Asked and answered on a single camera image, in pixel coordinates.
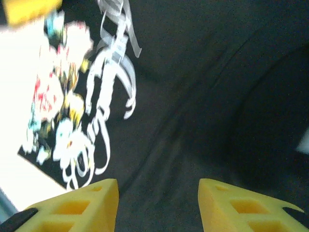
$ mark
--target black fabric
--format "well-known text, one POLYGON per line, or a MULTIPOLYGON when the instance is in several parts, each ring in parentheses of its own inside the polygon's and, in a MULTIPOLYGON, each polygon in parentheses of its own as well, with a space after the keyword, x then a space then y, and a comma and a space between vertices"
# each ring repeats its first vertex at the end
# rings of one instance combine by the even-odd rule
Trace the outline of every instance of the black fabric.
POLYGON ((4 11, 3 2, 0 1, 0 26, 6 26, 7 20, 6 20, 6 13, 4 11))

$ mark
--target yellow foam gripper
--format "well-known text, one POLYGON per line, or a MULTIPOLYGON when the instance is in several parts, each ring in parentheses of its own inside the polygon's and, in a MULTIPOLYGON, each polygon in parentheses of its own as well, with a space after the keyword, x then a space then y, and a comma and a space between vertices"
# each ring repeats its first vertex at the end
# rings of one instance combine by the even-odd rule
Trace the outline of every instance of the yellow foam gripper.
POLYGON ((119 192, 115 179, 31 205, 39 211, 16 232, 113 232, 119 192))
POLYGON ((309 232, 286 213, 299 207, 212 179, 201 179, 198 204, 205 232, 309 232))
POLYGON ((19 26, 58 9, 62 0, 2 0, 10 26, 19 26))

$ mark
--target colorful cartoon print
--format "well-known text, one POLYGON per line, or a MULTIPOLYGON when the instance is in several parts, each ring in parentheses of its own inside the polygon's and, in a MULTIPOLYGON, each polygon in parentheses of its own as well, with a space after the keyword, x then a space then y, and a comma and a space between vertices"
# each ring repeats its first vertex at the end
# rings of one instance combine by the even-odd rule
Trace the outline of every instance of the colorful cartoon print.
MULTIPOLYGON (((126 28, 131 23, 119 22, 118 27, 126 28)), ((78 189, 90 184, 94 174, 102 174, 108 167, 111 149, 106 121, 110 114, 114 79, 118 77, 121 80, 129 95, 126 106, 130 110, 124 116, 127 119, 136 105, 135 72, 133 64, 125 55, 128 40, 125 31, 118 30, 116 39, 108 34, 111 43, 105 44, 103 49, 101 45, 97 46, 100 50, 97 50, 95 61, 89 67, 84 101, 82 96, 74 91, 79 80, 79 70, 87 61, 85 55, 93 50, 89 28, 85 22, 64 25, 63 12, 52 13, 46 19, 46 26, 48 36, 56 35, 59 45, 57 49, 50 46, 48 36, 41 45, 41 68, 37 74, 27 137, 22 148, 25 155, 35 154, 40 165, 48 159, 59 162, 67 189, 78 189), (81 120, 85 112, 89 115, 92 110, 95 77, 102 80, 101 91, 95 116, 88 123, 85 134, 81 120), (99 131, 105 143, 107 162, 95 166, 94 143, 99 131), (83 180, 82 185, 78 183, 76 173, 83 180)))

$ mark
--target black t-shirt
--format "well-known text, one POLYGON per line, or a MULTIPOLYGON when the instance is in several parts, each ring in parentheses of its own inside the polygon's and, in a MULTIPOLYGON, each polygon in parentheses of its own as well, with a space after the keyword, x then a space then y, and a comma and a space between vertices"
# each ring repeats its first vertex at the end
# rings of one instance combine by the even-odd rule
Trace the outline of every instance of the black t-shirt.
MULTIPOLYGON (((135 33, 143 48, 139 59, 130 46, 127 51, 136 72, 137 105, 131 118, 123 120, 127 95, 116 80, 107 121, 111 159, 106 171, 92 179, 118 180, 116 231, 202 231, 197 203, 201 178, 307 207, 308 174, 292 174, 287 168, 291 162, 284 160, 293 159, 297 140, 308 126, 308 111, 302 109, 308 99, 307 53, 297 51, 287 56, 309 41, 308 4, 137 0, 130 5, 135 33), (292 77, 298 65, 302 70, 297 74, 300 82, 292 77), (279 83, 293 85, 294 90, 276 89, 279 83), (276 101, 281 93, 298 92, 296 85, 302 87, 302 95, 276 101), (279 123, 273 116, 262 120, 267 110, 284 111, 280 109, 283 101, 294 101, 290 106, 298 108, 290 112, 301 113, 295 119, 290 113, 279 123), (278 128, 283 125, 281 133, 278 128), (262 154, 263 161, 257 163, 262 154), (274 175, 273 165, 282 167, 280 174, 274 175), (263 182, 269 176, 274 176, 273 185, 263 182), (293 193, 286 193, 291 188, 293 193)), ((85 21, 95 44, 99 42, 102 15, 95 1, 64 1, 62 9, 66 22, 85 21)), ((83 97, 86 77, 87 73, 80 73, 75 90, 83 97)), ((98 91, 95 88, 93 102, 98 91)), ((87 125, 91 117, 83 116, 82 122, 87 125)), ((103 140, 97 138, 95 145, 95 163, 104 166, 103 140)), ((25 158, 66 186, 59 162, 50 159, 41 166, 35 154, 25 158)))

